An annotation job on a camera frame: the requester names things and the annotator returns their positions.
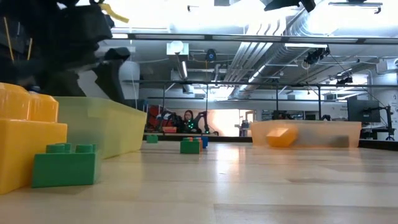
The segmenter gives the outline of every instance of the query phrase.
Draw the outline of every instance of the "lego stud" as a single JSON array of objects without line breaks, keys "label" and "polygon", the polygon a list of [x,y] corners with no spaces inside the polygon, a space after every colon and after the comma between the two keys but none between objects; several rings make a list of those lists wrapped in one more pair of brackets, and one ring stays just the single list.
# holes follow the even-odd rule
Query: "lego stud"
[{"label": "lego stud", "polygon": [[65,146],[65,153],[70,153],[72,149],[72,144],[70,143],[56,143],[59,145],[64,145]]},{"label": "lego stud", "polygon": [[77,145],[76,153],[93,153],[93,145]]},{"label": "lego stud", "polygon": [[65,152],[65,145],[63,144],[54,144],[54,145],[47,145],[45,148],[45,153],[64,153]]}]

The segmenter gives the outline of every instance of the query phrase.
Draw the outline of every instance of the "toy block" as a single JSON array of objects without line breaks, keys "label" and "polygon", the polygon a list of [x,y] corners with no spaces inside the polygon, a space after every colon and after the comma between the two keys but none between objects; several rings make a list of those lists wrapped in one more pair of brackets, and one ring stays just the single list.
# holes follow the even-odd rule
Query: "toy block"
[{"label": "toy block", "polygon": [[202,141],[202,143],[203,143],[203,148],[206,149],[207,146],[209,145],[209,137],[204,137],[204,136],[202,136],[202,137],[201,137],[201,141]]},{"label": "toy block", "polygon": [[48,145],[46,153],[34,157],[32,188],[92,185],[99,177],[101,157],[95,145]]},{"label": "toy block", "polygon": [[195,138],[193,141],[200,142],[200,152],[202,152],[203,151],[203,143],[201,141],[201,138]]},{"label": "toy block", "polygon": [[147,136],[147,143],[149,144],[157,144],[158,137],[156,135]]},{"label": "toy block", "polygon": [[35,155],[67,140],[68,127],[57,117],[51,96],[0,83],[0,195],[29,185]]},{"label": "toy block", "polygon": [[184,139],[180,142],[180,153],[181,154],[200,154],[200,142],[190,141]]},{"label": "toy block", "polygon": [[271,147],[289,147],[297,139],[297,128],[274,128],[267,135],[268,145]]}]

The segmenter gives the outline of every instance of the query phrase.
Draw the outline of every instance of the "blue block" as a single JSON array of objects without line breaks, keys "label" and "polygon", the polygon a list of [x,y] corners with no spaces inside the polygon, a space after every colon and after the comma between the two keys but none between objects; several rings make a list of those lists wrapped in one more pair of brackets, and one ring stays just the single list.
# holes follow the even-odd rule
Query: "blue block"
[{"label": "blue block", "polygon": [[204,149],[206,149],[207,148],[207,146],[209,145],[209,137],[201,137],[201,141],[202,141],[202,144],[203,144],[203,148]]}]

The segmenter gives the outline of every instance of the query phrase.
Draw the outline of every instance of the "computer monitor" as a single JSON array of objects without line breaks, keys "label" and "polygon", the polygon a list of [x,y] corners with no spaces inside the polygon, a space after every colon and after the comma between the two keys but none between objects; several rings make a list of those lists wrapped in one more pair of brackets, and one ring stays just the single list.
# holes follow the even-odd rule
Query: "computer monitor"
[{"label": "computer monitor", "polygon": [[347,100],[348,120],[380,123],[379,102],[374,100]]}]

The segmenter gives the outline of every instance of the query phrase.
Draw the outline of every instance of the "desk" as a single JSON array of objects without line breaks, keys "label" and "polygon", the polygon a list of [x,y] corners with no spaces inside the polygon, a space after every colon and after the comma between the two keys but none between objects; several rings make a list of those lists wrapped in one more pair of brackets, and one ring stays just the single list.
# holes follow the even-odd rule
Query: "desk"
[{"label": "desk", "polygon": [[378,133],[388,133],[387,128],[364,128],[361,130],[361,139],[367,139],[367,138],[372,138],[373,140],[377,140],[377,134]]}]

